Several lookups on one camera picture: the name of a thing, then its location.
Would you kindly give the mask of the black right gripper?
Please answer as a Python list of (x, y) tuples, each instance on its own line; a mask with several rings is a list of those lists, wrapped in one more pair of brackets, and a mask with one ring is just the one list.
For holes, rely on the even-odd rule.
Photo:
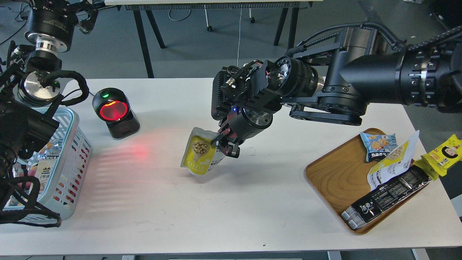
[(211, 145), (238, 158), (239, 145), (267, 129), (282, 108), (285, 75), (279, 64), (268, 60), (254, 60), (241, 68), (223, 66), (212, 85), (211, 116), (219, 130)]

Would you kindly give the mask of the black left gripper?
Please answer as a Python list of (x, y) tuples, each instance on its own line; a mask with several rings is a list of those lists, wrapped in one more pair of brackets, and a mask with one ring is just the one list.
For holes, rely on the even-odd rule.
[[(89, 34), (95, 26), (99, 11), (86, 0), (69, 2), (68, 0), (30, 0), (31, 10), (25, 38), (33, 44), (39, 40), (53, 43), (57, 52), (67, 52), (71, 49), (74, 28), (79, 23), (79, 29)], [(77, 13), (85, 11), (87, 18), (79, 22)]]

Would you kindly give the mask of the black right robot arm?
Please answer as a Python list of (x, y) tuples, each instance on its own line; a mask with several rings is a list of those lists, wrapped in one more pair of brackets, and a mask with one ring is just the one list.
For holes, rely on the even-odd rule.
[(461, 112), (461, 27), (415, 45), (380, 23), (335, 25), (309, 36), (277, 61), (228, 66), (215, 76), (212, 140), (237, 158), (239, 145), (267, 129), (282, 106), (290, 117), (361, 125), (370, 103), (432, 107)]

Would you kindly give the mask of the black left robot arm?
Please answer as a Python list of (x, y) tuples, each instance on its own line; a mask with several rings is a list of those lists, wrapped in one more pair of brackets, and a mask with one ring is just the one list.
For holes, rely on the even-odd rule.
[(86, 79), (62, 70), (58, 53), (71, 49), (74, 28), (89, 34), (98, 9), (87, 0), (28, 0), (25, 38), (29, 45), (11, 41), (1, 65), (1, 223), (59, 227), (59, 213), (38, 202), (39, 180), (13, 176), (18, 158), (31, 158), (48, 143), (59, 122), (53, 119), (60, 105), (85, 101)]

